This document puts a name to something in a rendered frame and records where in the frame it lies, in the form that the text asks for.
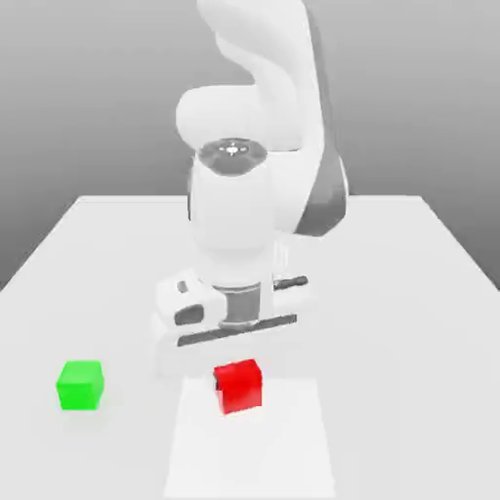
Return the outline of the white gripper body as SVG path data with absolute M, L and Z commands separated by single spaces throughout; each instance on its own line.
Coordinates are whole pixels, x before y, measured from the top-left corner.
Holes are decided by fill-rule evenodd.
M 162 378 L 197 377 L 246 358 L 279 358 L 298 336 L 312 293 L 277 291 L 274 311 L 252 325 L 219 326 L 207 321 L 176 326 L 161 309 L 152 314 L 152 372 Z

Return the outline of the small red cube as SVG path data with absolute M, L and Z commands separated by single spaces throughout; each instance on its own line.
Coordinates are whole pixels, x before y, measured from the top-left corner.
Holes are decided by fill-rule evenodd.
M 225 415 L 262 405 L 263 376 L 255 359 L 245 359 L 213 370 L 215 391 Z

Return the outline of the small green cube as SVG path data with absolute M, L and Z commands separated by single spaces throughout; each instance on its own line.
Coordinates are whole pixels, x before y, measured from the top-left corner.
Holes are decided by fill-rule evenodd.
M 102 364 L 95 359 L 68 360 L 56 382 L 62 410 L 95 411 L 104 392 Z

